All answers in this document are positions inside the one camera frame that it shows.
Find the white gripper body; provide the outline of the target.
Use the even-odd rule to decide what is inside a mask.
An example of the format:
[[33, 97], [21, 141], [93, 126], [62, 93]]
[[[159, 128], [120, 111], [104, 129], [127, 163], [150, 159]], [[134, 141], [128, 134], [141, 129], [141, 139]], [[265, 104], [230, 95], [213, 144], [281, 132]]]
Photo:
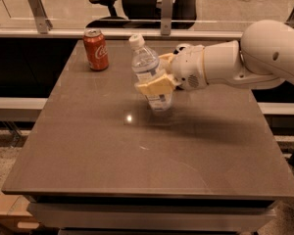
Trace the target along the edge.
[[207, 81], [204, 73], [203, 45], [179, 45], [171, 62], [171, 73], [183, 90], [204, 89]]

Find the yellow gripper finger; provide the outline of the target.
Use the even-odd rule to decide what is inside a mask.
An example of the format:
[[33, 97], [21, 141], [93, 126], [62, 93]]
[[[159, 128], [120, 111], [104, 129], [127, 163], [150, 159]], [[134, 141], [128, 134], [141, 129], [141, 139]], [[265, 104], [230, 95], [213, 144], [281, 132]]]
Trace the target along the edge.
[[136, 82], [136, 90], [145, 96], [171, 94], [180, 82], [172, 74], [163, 74], [145, 82]]
[[167, 53], [159, 56], [160, 65], [165, 70], [166, 73], [172, 72], [172, 60], [174, 58], [174, 53]]

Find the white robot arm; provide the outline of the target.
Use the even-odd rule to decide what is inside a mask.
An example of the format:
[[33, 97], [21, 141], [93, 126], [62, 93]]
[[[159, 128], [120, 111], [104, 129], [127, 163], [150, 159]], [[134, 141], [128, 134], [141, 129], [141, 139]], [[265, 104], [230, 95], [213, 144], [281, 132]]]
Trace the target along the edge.
[[135, 84], [145, 96], [170, 94], [176, 87], [203, 89], [212, 84], [271, 89], [294, 85], [294, 28], [276, 21], [259, 21], [240, 40], [211, 46], [187, 46], [165, 54], [165, 73]]

